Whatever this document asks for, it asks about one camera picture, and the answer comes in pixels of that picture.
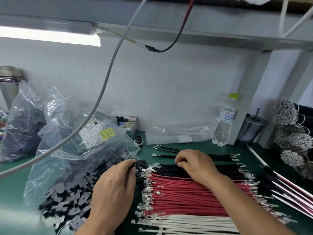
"small box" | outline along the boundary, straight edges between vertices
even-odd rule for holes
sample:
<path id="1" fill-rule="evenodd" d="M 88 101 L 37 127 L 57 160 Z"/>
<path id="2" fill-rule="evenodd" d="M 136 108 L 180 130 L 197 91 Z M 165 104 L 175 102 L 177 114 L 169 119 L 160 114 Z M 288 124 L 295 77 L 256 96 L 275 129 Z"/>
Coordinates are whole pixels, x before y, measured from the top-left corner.
<path id="1" fill-rule="evenodd" d="M 120 122 L 119 128 L 124 129 L 125 133 L 131 138 L 134 139 L 137 127 L 138 127 L 138 117 L 137 116 L 127 116 L 124 117 L 128 119 L 127 122 Z"/>

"flat plastic bag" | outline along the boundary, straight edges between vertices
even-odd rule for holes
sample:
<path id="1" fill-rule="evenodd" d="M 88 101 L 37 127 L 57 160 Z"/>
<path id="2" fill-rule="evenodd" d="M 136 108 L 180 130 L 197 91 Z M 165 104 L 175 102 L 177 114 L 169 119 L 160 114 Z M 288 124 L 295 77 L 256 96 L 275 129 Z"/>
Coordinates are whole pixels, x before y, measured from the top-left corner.
<path id="1" fill-rule="evenodd" d="M 0 144 L 0 165 L 35 155 L 41 142 L 37 133 L 46 124 L 39 103 L 31 84 L 21 81 Z"/>
<path id="2" fill-rule="evenodd" d="M 86 105 L 60 97 L 45 106 L 47 125 L 38 133 L 42 141 L 36 157 L 65 139 L 85 120 L 94 104 Z M 53 185 L 72 183 L 104 161 L 107 169 L 116 158 L 138 159 L 135 154 L 139 147 L 104 114 L 95 112 L 79 134 L 32 166 L 24 191 L 25 205 L 37 205 L 45 200 L 45 192 Z"/>
<path id="3" fill-rule="evenodd" d="M 147 145 L 182 142 L 202 142 L 212 138 L 214 123 L 181 123 L 150 127 L 145 132 Z"/>

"light fixture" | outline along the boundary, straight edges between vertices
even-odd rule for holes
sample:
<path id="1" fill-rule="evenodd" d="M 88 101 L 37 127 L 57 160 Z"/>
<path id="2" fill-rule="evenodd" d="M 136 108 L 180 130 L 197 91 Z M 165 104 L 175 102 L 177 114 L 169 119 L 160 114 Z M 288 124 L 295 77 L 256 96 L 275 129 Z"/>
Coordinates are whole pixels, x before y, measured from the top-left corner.
<path id="1" fill-rule="evenodd" d="M 101 46 L 89 22 L 0 15 L 0 37 Z"/>

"yellow label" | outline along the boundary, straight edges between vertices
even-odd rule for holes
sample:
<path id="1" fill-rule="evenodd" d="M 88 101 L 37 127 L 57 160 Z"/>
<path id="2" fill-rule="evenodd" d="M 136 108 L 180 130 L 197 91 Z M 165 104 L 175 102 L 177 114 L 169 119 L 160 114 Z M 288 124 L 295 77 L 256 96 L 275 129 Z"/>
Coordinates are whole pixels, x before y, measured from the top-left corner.
<path id="1" fill-rule="evenodd" d="M 112 128 L 107 128 L 105 130 L 100 131 L 99 133 L 100 133 L 101 137 L 103 138 L 103 140 L 107 140 L 111 137 L 116 136 L 116 134 L 114 133 Z"/>

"workbench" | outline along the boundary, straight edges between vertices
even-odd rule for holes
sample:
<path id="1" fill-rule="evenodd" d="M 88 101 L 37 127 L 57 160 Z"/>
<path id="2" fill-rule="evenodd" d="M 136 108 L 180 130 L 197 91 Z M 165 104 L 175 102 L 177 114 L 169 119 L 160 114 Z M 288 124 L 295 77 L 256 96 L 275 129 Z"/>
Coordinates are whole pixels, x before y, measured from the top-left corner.
<path id="1" fill-rule="evenodd" d="M 152 153 L 157 151 L 152 149 L 153 145 L 146 145 L 144 132 L 137 131 L 137 135 L 141 135 L 144 141 L 144 146 L 139 150 L 137 156 L 140 159 L 147 160 L 147 164 L 162 163 L 173 164 L 174 159 L 169 158 L 156 158 L 152 156 Z M 224 147 L 218 147 L 212 144 L 211 141 L 207 142 L 193 142 L 193 143 L 180 143 L 180 144 L 167 144 L 169 147 L 178 149 L 197 149 L 205 153 L 211 154 L 240 154 L 238 159 L 240 162 L 246 164 L 248 170 L 251 170 L 253 174 L 258 176 L 262 169 L 260 168 L 260 162 L 258 159 L 247 149 L 239 148 L 237 146 L 226 145 Z M 261 148 L 257 144 L 253 144 L 252 148 L 264 159 L 264 161 L 271 166 L 276 172 L 285 176 L 287 179 L 301 186 L 303 189 L 313 193 L 313 182 L 309 180 L 303 180 L 291 167 L 283 164 L 281 159 L 275 153 L 271 153 L 269 150 Z M 17 162 L 12 162 L 0 167 L 0 171 L 8 170 L 15 166 L 18 166 L 33 157 L 26 158 Z M 36 206 L 25 207 L 23 205 L 23 192 L 25 183 L 28 178 L 28 174 L 31 168 L 26 168 L 19 171 L 16 174 L 10 175 L 6 178 L 0 179 L 0 235 L 55 235 L 53 230 L 53 220 L 45 220 L 40 216 L 40 212 Z M 135 211 L 138 202 L 141 201 L 139 189 L 135 190 L 134 202 L 131 209 L 125 219 L 125 221 L 115 231 L 116 235 L 119 234 L 139 234 L 138 229 L 140 226 L 130 224 L 131 219 L 135 219 Z M 289 208 L 288 206 L 280 203 L 279 201 L 272 201 L 271 203 L 278 204 L 280 207 L 277 211 L 291 215 L 292 219 L 297 220 L 298 223 L 290 223 L 288 227 L 292 229 L 298 235 L 313 234 L 313 221 L 309 217 L 302 213 Z M 70 234 L 69 229 L 66 227 L 62 230 L 61 235 Z"/>

